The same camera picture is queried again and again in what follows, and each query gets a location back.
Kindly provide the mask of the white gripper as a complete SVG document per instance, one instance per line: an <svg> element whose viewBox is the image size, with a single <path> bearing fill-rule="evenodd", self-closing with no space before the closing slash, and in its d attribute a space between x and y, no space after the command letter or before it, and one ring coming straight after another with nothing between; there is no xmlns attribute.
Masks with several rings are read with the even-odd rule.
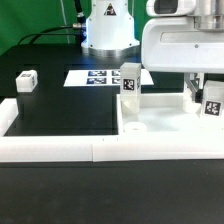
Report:
<svg viewBox="0 0 224 224"><path fill-rule="evenodd" d="M150 72L188 72L184 91L201 102L203 73L224 73L224 32L196 30L192 17L151 19L143 29L141 61Z"/></svg>

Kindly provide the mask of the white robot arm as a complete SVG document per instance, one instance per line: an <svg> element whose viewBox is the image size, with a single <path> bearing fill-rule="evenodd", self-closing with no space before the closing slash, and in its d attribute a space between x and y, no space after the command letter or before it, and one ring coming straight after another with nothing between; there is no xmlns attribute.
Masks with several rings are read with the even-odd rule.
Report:
<svg viewBox="0 0 224 224"><path fill-rule="evenodd" d="M193 99L224 101L224 0L147 0L142 40L134 35L128 0L91 0L85 53L116 57L135 47L150 72L180 72Z"/></svg>

